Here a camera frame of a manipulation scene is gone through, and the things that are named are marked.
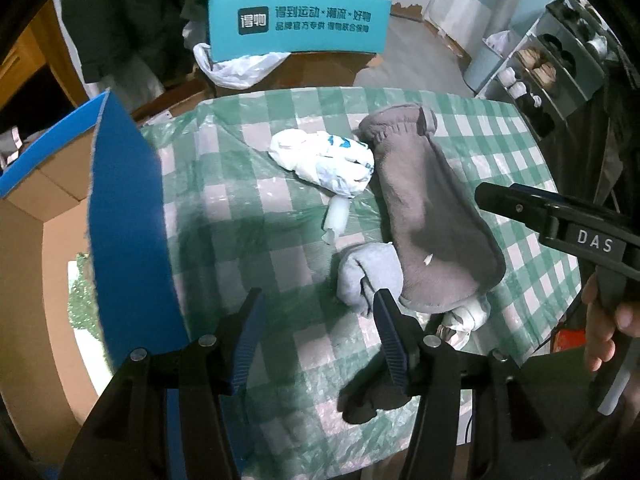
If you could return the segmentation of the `light grey sock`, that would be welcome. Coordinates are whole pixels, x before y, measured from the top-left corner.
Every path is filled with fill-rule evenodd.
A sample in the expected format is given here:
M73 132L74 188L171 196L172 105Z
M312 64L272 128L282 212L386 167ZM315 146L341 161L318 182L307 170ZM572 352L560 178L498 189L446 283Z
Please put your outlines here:
M376 292L387 289L398 300L404 274L392 243L366 243L349 248L337 268L336 296L364 318L373 314Z

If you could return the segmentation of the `grey fleece mitten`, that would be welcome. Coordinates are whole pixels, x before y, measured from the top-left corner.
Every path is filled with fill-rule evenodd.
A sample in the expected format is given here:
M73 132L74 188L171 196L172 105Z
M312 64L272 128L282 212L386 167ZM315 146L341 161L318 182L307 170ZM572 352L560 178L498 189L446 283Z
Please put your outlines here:
M506 262L435 140L434 112L416 103L382 108L358 127L373 148L404 284L416 312L450 311L490 292Z

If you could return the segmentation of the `green knitted cloth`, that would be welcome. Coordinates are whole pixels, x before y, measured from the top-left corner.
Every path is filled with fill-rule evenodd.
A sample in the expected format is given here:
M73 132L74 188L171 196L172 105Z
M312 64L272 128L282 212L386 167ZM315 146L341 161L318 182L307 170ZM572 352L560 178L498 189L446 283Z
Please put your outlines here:
M78 275L70 282L68 293L67 314L70 325L75 330L88 330L91 336L102 340L91 257L88 254L77 254L73 264Z

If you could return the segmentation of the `white blue sock bundle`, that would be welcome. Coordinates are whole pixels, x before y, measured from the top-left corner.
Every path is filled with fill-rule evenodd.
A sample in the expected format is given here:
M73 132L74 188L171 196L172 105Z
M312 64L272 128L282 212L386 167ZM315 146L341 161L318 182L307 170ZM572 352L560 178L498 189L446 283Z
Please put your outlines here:
M326 131L282 130L272 136L268 154L299 179L348 198L362 193L374 173L367 144Z

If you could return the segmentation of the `white cloth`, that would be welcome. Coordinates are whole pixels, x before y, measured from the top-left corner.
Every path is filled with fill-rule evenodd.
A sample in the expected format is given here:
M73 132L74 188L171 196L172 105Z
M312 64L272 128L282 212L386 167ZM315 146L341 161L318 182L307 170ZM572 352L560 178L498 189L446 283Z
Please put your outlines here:
M461 350L487 323L491 305L485 295L480 295L453 304L436 304L432 310L442 317L436 335L454 350Z

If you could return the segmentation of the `black sock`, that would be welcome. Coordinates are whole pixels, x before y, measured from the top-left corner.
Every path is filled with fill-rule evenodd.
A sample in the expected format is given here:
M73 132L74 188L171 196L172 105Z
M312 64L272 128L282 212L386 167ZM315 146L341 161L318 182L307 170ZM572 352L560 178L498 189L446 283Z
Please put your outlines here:
M349 425L370 422L379 411L402 408L412 400L393 383L387 368L360 370L341 390L337 411Z

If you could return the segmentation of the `small white bottle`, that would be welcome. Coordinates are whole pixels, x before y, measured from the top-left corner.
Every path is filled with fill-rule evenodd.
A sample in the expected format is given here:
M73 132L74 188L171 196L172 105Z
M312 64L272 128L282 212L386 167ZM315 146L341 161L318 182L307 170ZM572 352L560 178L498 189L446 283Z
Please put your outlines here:
M333 196L326 210L323 221L322 240L328 245L335 245L344 234L348 223L349 209L352 201L348 197Z

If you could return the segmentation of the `grey shoe rack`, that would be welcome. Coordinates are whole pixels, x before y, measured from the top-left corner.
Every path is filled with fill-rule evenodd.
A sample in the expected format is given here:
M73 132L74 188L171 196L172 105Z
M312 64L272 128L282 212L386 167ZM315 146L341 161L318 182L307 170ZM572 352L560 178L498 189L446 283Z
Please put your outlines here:
M552 0L476 95L511 103L537 140L550 136L606 81L618 38L588 0Z

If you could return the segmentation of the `green checkered tablecloth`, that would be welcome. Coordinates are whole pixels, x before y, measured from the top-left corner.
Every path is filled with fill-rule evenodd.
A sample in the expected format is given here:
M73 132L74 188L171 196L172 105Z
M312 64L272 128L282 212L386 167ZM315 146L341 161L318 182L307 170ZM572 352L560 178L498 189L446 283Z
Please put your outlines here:
M553 190L518 110L503 102L428 91L370 88L273 90L207 100L142 133L162 163L172 273L186 329L211 330L253 287L268 320L245 393L254 448L247 479L331 479L384 460L410 440L410 402L352 426L341 390L378 353L370 318L336 298L341 252L388 237L378 194L350 206L345 233L323 240L326 191L269 156L286 128L351 136L367 114L415 102L437 119L435 139L468 192L484 181Z

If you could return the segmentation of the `light blue trash bin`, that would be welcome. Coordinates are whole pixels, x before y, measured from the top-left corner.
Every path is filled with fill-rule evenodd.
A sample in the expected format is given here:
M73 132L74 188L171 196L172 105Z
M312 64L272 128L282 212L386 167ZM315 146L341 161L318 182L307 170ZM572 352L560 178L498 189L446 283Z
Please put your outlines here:
M482 41L469 66L463 72L465 84L474 93L479 92L502 61L503 57Z

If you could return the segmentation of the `blue-rimmed cardboard box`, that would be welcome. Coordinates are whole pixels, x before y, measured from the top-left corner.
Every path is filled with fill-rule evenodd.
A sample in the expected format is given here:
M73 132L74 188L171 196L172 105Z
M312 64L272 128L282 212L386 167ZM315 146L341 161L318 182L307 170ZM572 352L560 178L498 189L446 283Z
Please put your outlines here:
M162 163L104 92L1 176L1 397L64 479L166 479L160 357L188 343Z

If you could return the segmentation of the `white plastic bag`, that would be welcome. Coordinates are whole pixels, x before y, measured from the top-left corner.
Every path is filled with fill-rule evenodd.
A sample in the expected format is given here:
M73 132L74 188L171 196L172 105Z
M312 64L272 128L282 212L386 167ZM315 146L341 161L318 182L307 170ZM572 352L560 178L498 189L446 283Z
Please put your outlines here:
M216 86L229 90L247 90L254 87L291 55L290 52L270 52L214 62L212 48L205 42L196 44L192 52L196 65L206 78Z

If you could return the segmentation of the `brown cardboard box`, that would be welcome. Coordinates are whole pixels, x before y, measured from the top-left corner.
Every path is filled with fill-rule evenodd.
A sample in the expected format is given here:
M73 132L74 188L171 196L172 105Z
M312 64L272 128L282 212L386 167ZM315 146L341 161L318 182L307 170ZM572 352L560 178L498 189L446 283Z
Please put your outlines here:
M294 53L262 81L245 90L222 88L209 84L213 95L232 96L238 93L294 89L307 87L351 87L365 68L380 65L379 54L352 52Z

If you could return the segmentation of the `teal shoe box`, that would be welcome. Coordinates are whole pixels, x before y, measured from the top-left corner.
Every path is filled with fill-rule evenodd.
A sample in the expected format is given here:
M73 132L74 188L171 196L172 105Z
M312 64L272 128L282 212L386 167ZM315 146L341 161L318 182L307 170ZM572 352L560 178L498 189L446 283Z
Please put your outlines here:
M381 53L390 0L208 0L215 62L271 52Z

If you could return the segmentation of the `black hanging coat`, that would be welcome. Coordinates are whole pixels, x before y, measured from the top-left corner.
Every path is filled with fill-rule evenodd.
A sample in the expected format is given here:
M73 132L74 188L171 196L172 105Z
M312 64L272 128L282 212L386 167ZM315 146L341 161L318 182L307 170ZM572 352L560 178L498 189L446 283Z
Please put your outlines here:
M140 58L167 84L192 70L183 45L184 0L61 0L62 20L93 84Z

